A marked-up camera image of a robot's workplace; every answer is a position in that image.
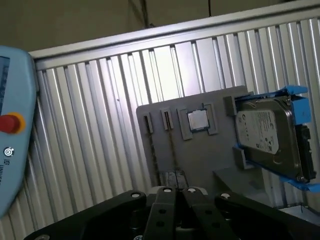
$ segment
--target metal wall panel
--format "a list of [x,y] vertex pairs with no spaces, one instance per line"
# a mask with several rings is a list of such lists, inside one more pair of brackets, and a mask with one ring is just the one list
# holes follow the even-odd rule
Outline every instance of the metal wall panel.
[[[40,91],[30,151],[0,239],[22,239],[132,188],[147,191],[136,108],[149,103],[239,85],[255,93],[306,86],[320,172],[319,16],[320,1],[298,1],[118,37],[140,36],[129,43],[106,38],[69,46],[75,52],[63,46],[31,53]],[[273,206],[303,201],[274,174],[264,170],[263,177]],[[320,210],[317,197],[307,194]]]

